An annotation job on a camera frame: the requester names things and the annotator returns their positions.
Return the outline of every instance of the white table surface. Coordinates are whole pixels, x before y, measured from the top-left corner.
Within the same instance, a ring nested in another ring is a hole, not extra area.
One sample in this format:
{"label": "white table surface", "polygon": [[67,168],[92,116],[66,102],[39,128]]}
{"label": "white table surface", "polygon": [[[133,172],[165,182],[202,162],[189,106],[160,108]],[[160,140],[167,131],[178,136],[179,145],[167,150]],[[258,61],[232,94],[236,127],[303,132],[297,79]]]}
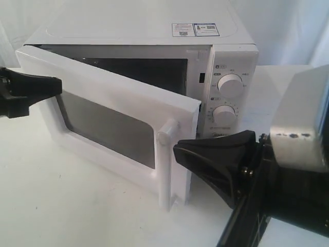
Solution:
{"label": "white table surface", "polygon": [[[241,130],[268,133],[294,73],[260,66]],[[0,246],[216,246],[232,212],[193,177],[188,205],[159,209],[157,196],[54,143],[37,105],[0,119]],[[329,246],[329,239],[272,219],[260,244]]]}

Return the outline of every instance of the microwave door handle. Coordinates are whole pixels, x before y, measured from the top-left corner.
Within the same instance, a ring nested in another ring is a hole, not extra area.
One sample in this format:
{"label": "microwave door handle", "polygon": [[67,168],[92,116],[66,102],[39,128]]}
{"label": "microwave door handle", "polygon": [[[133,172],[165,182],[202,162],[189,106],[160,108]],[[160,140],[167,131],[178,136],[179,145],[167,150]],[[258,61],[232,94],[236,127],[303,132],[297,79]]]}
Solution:
{"label": "microwave door handle", "polygon": [[159,205],[166,211],[171,208],[171,159],[172,137],[178,132],[179,124],[169,119],[157,134],[157,177],[159,187]]}

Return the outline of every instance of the microwave top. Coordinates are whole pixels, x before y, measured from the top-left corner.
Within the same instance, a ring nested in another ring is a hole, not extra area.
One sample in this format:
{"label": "microwave top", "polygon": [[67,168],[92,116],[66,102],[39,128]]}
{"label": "microwave top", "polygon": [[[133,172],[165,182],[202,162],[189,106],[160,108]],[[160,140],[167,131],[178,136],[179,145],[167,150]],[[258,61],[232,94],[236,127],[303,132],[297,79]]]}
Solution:
{"label": "microwave top", "polygon": [[254,44],[227,0],[67,0],[25,44]]}

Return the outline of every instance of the white backdrop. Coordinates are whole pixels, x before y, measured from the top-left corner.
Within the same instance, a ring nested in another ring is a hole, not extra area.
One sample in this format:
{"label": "white backdrop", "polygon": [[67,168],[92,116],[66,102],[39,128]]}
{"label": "white backdrop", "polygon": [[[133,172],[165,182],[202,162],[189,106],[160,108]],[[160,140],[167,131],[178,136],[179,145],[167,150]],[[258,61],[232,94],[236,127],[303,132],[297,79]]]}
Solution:
{"label": "white backdrop", "polygon": [[[0,66],[19,66],[14,50],[64,1],[0,1]],[[230,1],[260,50],[260,65],[329,64],[328,0]]]}

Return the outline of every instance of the microwave door frame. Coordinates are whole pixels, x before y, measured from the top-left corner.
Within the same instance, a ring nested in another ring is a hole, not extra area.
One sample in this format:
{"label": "microwave door frame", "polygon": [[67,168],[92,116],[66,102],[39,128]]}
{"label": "microwave door frame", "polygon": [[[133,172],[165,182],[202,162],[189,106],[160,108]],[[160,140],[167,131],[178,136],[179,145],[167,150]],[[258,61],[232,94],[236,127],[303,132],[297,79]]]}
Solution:
{"label": "microwave door frame", "polygon": [[187,200],[191,172],[176,163],[172,147],[180,139],[196,137],[199,100],[34,46],[24,46],[17,50],[16,54],[26,73],[61,78],[63,90],[149,124],[154,131],[155,170],[70,132],[56,99],[51,98],[42,104],[41,109],[54,139],[103,166],[105,157],[112,155],[126,167],[115,167],[113,164],[106,164],[105,167],[158,192],[160,206],[166,210],[170,208],[175,197]]}

